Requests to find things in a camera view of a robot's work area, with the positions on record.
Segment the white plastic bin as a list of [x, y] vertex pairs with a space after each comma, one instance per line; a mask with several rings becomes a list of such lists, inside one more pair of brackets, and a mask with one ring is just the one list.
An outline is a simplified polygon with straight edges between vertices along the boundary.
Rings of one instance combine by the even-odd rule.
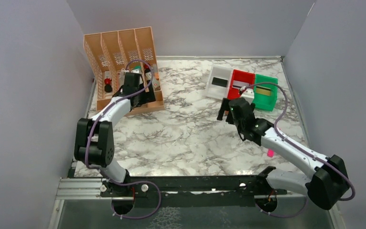
[[228, 94], [233, 69], [213, 65], [206, 82], [205, 96], [222, 100]]

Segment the green plastic bin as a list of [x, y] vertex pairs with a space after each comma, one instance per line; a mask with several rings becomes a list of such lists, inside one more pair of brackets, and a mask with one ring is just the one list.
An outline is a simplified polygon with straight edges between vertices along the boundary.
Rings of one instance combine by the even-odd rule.
[[[278, 84], [278, 79], [256, 74], [254, 83], [274, 83]], [[257, 109], [273, 111], [277, 101], [277, 87], [272, 84], [261, 84], [254, 88], [253, 103]]]

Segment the red plastic bin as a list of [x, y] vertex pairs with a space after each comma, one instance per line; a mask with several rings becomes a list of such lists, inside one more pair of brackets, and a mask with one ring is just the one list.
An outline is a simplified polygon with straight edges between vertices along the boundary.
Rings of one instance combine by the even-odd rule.
[[228, 82], [227, 98], [235, 99], [240, 96], [239, 89], [254, 84], [255, 73], [244, 72], [234, 69]]

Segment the orange desk organizer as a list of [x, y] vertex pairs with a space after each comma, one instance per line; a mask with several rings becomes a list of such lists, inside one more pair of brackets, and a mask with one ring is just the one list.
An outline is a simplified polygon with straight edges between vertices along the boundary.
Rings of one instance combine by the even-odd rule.
[[[164, 109], [163, 94], [157, 70], [157, 60], [153, 32], [151, 27], [142, 27], [120, 31], [107, 31], [85, 34], [83, 46], [97, 83], [96, 111], [102, 110], [111, 100], [112, 95], [124, 83], [124, 72], [135, 66], [141, 66], [142, 76], [146, 61], [154, 72], [153, 90], [155, 102], [134, 108], [130, 114], [142, 114]], [[112, 92], [104, 91], [104, 79], [111, 78]]]

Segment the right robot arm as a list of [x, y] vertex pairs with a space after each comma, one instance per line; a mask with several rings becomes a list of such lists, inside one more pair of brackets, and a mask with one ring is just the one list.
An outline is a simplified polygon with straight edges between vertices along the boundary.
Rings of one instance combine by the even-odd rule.
[[256, 189], [260, 193], [285, 189], [306, 195], [324, 210], [330, 210], [336, 202], [344, 201], [343, 196], [349, 190], [352, 191], [351, 198], [355, 196], [345, 163], [339, 156], [328, 157], [295, 142], [276, 129], [273, 123], [256, 118], [254, 104], [244, 98], [224, 98], [217, 120], [221, 121], [224, 113], [228, 113], [226, 122], [235, 125], [242, 141], [248, 140], [275, 151], [302, 172], [292, 174], [278, 168], [269, 169], [256, 181]]

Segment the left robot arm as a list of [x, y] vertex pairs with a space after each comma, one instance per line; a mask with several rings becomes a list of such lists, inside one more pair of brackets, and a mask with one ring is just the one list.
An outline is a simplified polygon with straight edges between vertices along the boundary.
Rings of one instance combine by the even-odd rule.
[[126, 72], [124, 84], [113, 95], [110, 102], [92, 118], [81, 118], [77, 122], [74, 157], [88, 169], [98, 170], [113, 183], [119, 196], [130, 192], [128, 171], [113, 159], [115, 154], [113, 128], [132, 109], [141, 105], [151, 81], [144, 84], [139, 73]]

